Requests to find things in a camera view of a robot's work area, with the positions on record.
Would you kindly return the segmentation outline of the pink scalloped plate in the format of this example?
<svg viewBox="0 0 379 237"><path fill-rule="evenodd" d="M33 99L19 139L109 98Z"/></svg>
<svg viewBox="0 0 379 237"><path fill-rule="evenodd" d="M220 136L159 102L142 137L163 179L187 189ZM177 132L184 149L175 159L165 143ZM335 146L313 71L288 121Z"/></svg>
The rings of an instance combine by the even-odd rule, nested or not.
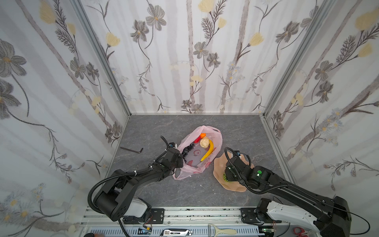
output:
<svg viewBox="0 0 379 237"><path fill-rule="evenodd" d="M247 188L241 185L237 181L228 181L225 173L227 167L227 157L225 154L221 155L219 158L214 160L214 171L213 175L217 181L225 188L226 190L233 192L245 192Z"/></svg>

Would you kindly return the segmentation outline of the pink plastic bag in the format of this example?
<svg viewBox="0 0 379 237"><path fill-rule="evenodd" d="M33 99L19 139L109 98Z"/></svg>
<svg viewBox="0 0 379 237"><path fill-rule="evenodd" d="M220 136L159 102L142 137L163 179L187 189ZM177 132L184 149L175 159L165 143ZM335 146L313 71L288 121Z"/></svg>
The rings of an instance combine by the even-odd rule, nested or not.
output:
<svg viewBox="0 0 379 237"><path fill-rule="evenodd" d="M217 157L218 153L221 151L223 144L223 137L219 129L211 126L199 126L192 133L187 135L178 146L178 150L182 153L183 149L187 147L190 143L200 136L202 133L206 133L208 137L214 144L214 151L212 154L206 158L203 162L200 160L207 153L208 148L202 148L199 143L194 144L194 148L186 156L186 161L184 161L184 166L182 168L177 168L174 171L173 178L175 180L183 180L195 174L203 173Z"/></svg>

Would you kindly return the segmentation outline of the red fake strawberry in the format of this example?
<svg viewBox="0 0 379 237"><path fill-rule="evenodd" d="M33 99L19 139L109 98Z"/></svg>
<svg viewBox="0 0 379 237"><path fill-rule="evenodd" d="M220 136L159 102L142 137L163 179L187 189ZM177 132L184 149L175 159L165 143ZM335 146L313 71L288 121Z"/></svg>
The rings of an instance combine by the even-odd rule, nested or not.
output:
<svg viewBox="0 0 379 237"><path fill-rule="evenodd" d="M194 140L194 144L199 143L200 140L201 140L201 136L198 136L198 137Z"/></svg>

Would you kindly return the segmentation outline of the cream fake garlic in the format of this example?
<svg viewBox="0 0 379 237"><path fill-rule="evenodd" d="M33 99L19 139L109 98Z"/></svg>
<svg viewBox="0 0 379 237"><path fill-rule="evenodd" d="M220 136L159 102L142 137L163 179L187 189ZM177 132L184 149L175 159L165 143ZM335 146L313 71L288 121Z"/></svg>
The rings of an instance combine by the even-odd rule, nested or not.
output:
<svg viewBox="0 0 379 237"><path fill-rule="evenodd" d="M205 137L201 138L199 144L204 149L208 148L210 146L210 139L205 136Z"/></svg>

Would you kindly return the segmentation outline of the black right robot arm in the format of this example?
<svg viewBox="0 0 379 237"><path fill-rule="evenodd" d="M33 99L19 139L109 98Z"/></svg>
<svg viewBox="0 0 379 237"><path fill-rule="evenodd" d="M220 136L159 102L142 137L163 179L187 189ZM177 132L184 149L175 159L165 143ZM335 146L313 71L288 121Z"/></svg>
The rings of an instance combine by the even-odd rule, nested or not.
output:
<svg viewBox="0 0 379 237"><path fill-rule="evenodd" d="M289 222L322 237L350 236L352 218L345 199L312 193L267 168L250 167L236 155L227 160L225 173L229 181L238 182L256 195L270 193L291 202L291 205L284 205L262 198L253 213L257 222Z"/></svg>

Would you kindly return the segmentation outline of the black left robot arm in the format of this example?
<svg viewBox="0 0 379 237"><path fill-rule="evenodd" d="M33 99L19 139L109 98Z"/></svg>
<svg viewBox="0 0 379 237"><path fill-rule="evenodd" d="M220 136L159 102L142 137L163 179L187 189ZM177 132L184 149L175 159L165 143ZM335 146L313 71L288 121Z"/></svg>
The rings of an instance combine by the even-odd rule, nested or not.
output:
<svg viewBox="0 0 379 237"><path fill-rule="evenodd" d="M172 175L177 168L184 166L184 157L176 148L168 148L146 169L134 172L116 170L110 177L95 184L89 191L89 207L112 221L118 221L131 207L139 187Z"/></svg>

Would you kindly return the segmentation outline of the dark fake grape bunch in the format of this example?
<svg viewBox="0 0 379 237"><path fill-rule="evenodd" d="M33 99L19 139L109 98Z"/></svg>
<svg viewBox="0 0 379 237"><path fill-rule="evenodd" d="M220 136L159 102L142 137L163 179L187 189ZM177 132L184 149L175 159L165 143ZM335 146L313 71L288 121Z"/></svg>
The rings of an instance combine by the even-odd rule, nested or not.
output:
<svg viewBox="0 0 379 237"><path fill-rule="evenodd" d="M182 156L185 162L186 161L186 156L190 153L190 151L194 148L194 143L190 143L187 147L185 147L182 151Z"/></svg>

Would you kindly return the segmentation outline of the yellow fake banana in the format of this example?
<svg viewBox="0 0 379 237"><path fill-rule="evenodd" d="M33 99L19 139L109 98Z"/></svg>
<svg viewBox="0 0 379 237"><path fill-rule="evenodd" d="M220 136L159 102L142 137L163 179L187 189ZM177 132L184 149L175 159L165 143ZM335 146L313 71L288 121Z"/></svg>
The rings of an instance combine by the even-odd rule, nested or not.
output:
<svg viewBox="0 0 379 237"><path fill-rule="evenodd" d="M203 162L206 158L208 158L212 154L213 151L214 151L214 144L211 140L209 140L209 149L200 161Z"/></svg>

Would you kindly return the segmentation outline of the dark hex key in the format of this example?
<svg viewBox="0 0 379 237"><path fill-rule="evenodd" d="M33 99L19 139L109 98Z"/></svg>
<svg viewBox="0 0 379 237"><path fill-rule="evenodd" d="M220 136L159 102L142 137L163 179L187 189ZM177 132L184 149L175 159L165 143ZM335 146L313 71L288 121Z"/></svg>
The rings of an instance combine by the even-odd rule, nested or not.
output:
<svg viewBox="0 0 379 237"><path fill-rule="evenodd" d="M128 151L128 152L132 152L132 153L135 153L135 154L141 154L144 150L144 148L141 148L140 150L132 150L132 149L129 149L129 148L125 148L125 147L119 147L120 149L124 150L124 151Z"/></svg>

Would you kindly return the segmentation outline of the silver black utility knife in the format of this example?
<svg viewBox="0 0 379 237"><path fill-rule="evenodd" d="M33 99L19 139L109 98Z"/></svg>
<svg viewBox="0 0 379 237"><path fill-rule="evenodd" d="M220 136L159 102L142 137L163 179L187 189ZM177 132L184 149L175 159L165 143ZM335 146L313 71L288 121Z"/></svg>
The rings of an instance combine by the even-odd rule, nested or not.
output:
<svg viewBox="0 0 379 237"><path fill-rule="evenodd" d="M160 237L189 237L192 231L188 229L165 229L161 232Z"/></svg>

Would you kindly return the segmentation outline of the red handled scissors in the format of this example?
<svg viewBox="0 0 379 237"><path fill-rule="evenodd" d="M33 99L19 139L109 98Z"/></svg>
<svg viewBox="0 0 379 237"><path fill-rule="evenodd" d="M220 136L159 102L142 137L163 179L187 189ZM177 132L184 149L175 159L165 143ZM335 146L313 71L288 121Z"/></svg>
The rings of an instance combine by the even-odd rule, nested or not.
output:
<svg viewBox="0 0 379 237"><path fill-rule="evenodd" d="M297 237L308 237L308 231L304 230L303 228L301 227L295 227L293 229L293 233L294 235L296 235Z"/></svg>

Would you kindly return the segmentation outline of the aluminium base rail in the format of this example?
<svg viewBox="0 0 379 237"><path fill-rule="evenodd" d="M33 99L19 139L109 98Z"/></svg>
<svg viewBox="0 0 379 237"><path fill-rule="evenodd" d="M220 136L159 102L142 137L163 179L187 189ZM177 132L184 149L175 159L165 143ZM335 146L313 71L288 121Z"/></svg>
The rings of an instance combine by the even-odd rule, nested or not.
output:
<svg viewBox="0 0 379 237"><path fill-rule="evenodd" d="M165 229L188 229L190 237L208 237L208 224L219 229L234 229L236 235L219 234L217 237L295 237L293 229L300 227L289 222L257 222L253 218L254 207L156 207L146 221L133 220L130 216L112 222L107 216L87 209L81 222L81 236L88 233L105 237L160 237Z"/></svg>

